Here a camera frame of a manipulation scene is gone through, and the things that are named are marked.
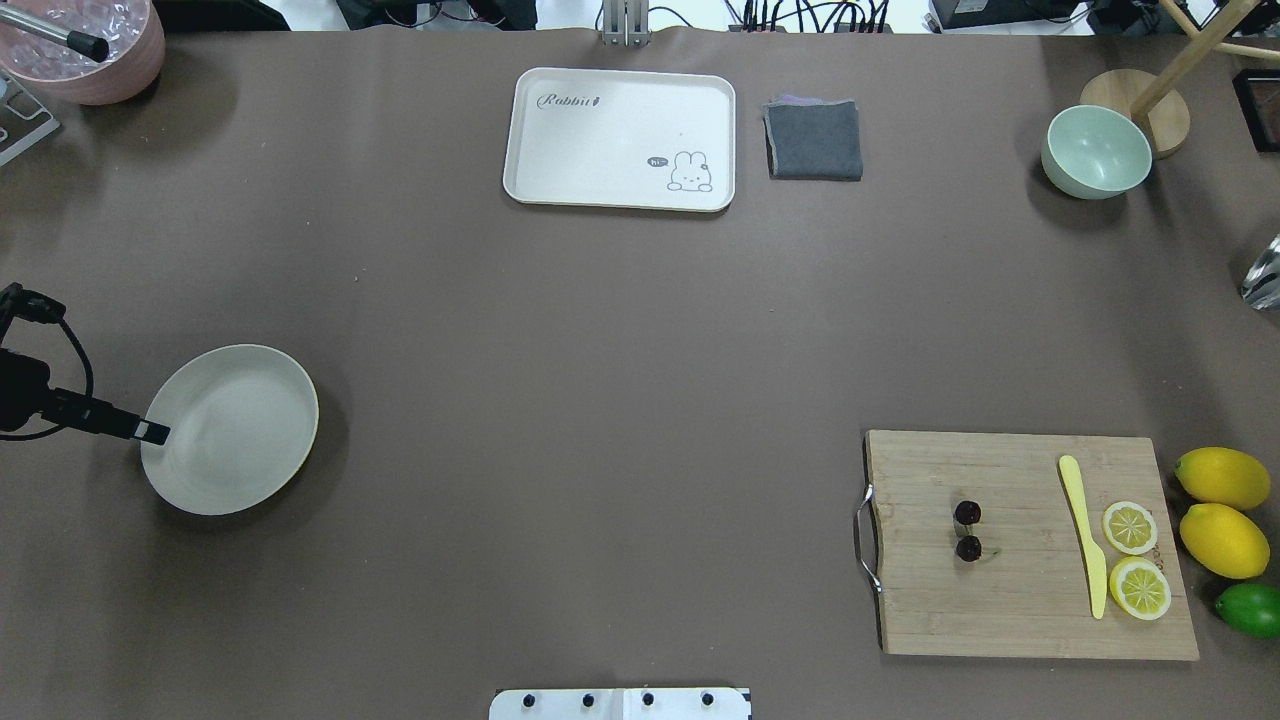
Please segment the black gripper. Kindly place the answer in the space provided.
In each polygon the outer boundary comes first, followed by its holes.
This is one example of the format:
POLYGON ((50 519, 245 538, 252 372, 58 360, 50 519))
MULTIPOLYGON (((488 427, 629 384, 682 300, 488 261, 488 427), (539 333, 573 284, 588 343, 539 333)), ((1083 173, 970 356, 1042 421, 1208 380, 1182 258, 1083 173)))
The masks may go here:
MULTIPOLYGON (((1 296, 1 340, 15 319, 37 324, 56 324, 67 329, 65 306, 47 295, 12 283, 1 296)), ((120 410, 101 398, 50 389, 50 368, 45 361, 10 351, 1 352, 1 429, 15 432, 42 410, 42 419, 91 434, 164 446, 170 427, 120 410)))

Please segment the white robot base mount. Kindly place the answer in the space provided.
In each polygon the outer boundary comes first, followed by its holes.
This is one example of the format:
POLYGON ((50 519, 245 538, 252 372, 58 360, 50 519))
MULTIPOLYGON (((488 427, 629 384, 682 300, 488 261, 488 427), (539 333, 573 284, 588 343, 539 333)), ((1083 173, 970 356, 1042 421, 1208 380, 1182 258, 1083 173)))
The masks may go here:
POLYGON ((733 687, 507 689, 489 719, 751 719, 749 691, 733 687))

